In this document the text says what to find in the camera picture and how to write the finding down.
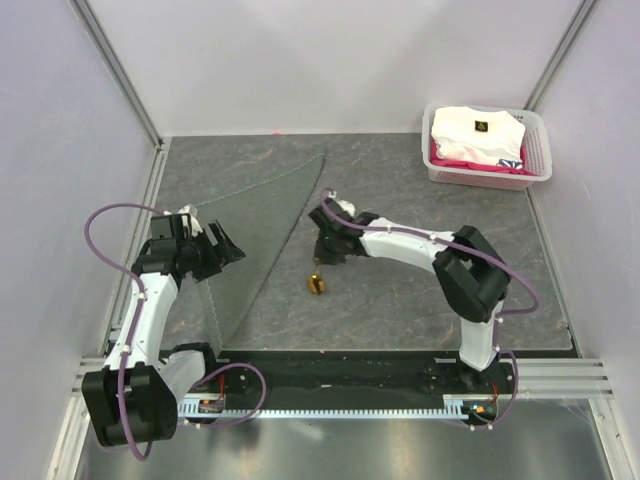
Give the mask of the grey cloth napkin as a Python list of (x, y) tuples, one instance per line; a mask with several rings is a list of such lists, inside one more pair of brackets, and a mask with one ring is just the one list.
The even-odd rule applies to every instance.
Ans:
[(325, 158), (320, 153), (273, 179), (197, 204), (206, 230), (218, 225), (244, 252), (221, 273), (197, 283), (215, 353), (224, 349), (253, 306), (316, 188)]

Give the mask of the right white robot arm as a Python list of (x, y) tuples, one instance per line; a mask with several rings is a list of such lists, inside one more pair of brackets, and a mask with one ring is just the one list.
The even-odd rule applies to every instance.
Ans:
[(511, 281), (501, 258), (474, 227), (434, 232), (355, 213), (346, 201), (326, 199), (309, 213), (318, 228), (317, 265), (339, 265), (349, 256), (383, 258), (436, 276), (449, 307), (460, 317), (458, 381), (467, 392), (483, 392), (494, 381), (494, 325)]

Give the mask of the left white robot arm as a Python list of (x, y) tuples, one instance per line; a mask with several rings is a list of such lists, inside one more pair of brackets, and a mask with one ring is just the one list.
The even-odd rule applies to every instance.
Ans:
[(150, 229), (136, 260), (123, 271), (131, 291), (118, 338), (101, 369), (86, 374), (81, 385), (104, 447), (172, 438), (184, 396), (191, 388), (211, 392), (220, 378), (211, 346), (184, 344), (163, 354), (162, 336), (186, 277), (205, 282), (245, 254), (218, 221), (201, 223), (192, 205), (175, 213), (154, 211)]

